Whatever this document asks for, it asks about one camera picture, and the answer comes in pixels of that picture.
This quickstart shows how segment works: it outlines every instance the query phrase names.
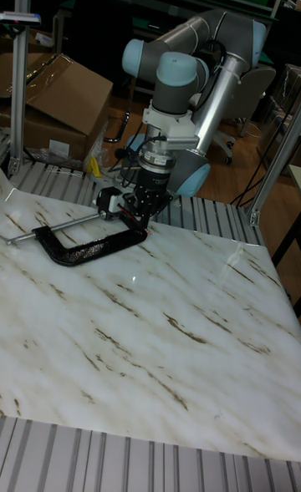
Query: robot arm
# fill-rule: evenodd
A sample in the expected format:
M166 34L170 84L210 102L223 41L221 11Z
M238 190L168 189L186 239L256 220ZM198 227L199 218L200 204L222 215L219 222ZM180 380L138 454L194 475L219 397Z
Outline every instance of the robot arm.
M152 159L157 154L158 163L161 157L163 164L167 150L176 152L169 190L193 196L206 179L210 169L207 149L241 74L257 65L264 36L263 24L217 9L190 18L156 41L133 39L126 46L124 70L155 85L143 121L148 125L147 135L163 134L166 142L151 144ZM226 56L210 98L198 104L192 115L190 97L203 90L206 95L210 82L206 64L191 54L208 40L221 43ZM145 155L146 159L142 153L143 162L149 155L147 148Z
M130 190L114 188L114 193L99 194L99 212L106 219L121 215L127 224L130 219L132 226L134 222L144 231L150 216L168 204L171 191L196 194L210 170L209 144L241 74L257 64L264 35L261 23L213 10L156 41L134 39L126 46L124 70L153 83L155 90L143 114L146 136L136 138L135 149L130 144L123 150L121 174L125 173L127 185L131 183ZM207 65L192 57L208 40L218 41L224 49L222 63L211 77ZM200 91L192 112L190 98Z

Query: metal table slats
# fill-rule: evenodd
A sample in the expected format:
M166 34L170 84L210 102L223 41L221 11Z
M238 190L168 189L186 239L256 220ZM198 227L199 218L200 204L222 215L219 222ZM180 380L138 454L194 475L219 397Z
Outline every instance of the metal table slats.
M300 492L297 462L1 417L0 492Z
M86 206L93 205L99 191L99 186L91 182L85 173L38 162L34 165L27 162L11 182L26 193ZM155 220L166 225L264 245L260 230L247 223L242 208L214 200L180 196L156 216Z

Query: marble pattern surface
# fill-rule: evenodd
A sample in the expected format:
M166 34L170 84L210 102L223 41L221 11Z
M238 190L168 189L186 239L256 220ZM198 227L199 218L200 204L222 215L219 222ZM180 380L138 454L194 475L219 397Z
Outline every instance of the marble pattern surface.
M93 212L0 176L3 236ZM0 310L1 413L301 460L301 331L264 247L154 223L140 246L65 268L0 241Z

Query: clamp handle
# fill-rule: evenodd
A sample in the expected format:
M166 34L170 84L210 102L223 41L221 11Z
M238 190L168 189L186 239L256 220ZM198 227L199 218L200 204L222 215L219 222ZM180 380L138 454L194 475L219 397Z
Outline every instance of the clamp handle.
M144 229L129 229L107 236L102 240L94 240L68 249L62 245L49 226L40 226L33 229L32 232L51 260L60 266L67 267L79 266L87 261L122 251L128 247L138 245L147 237L147 232Z

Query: blue joint cap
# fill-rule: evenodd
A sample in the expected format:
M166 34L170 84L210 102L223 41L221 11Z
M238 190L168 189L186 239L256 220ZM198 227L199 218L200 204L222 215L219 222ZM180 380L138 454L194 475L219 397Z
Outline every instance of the blue joint cap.
M253 57L252 67L256 67L263 50L266 27L262 23L253 20Z
M159 62L156 76L171 87L188 85L196 78L197 61L188 54L165 52Z
M204 164L191 176L189 176L177 190L177 195L184 197L193 197L208 177L211 167L209 164Z
M135 78L138 77L140 69L143 45L144 41L132 39L127 43L122 56L122 69L126 73L131 74L131 76L135 76Z

